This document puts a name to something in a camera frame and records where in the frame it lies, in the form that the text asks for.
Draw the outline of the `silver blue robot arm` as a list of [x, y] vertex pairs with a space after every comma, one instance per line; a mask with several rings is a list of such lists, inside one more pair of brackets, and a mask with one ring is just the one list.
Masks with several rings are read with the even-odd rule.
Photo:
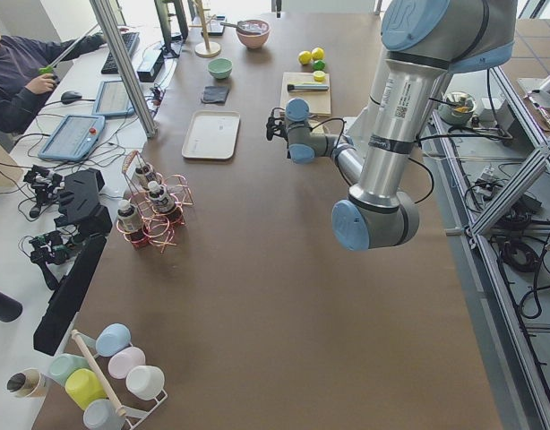
[[360, 155], [344, 133], [319, 134], [304, 99], [270, 116], [266, 137], [283, 138], [288, 157], [305, 164], [329, 157], [349, 185], [331, 212], [334, 236], [348, 250], [407, 243], [419, 214], [399, 189], [410, 152], [446, 78], [487, 70], [511, 58], [517, 6], [512, 1], [394, 1], [382, 19], [382, 53], [371, 97], [356, 118]]

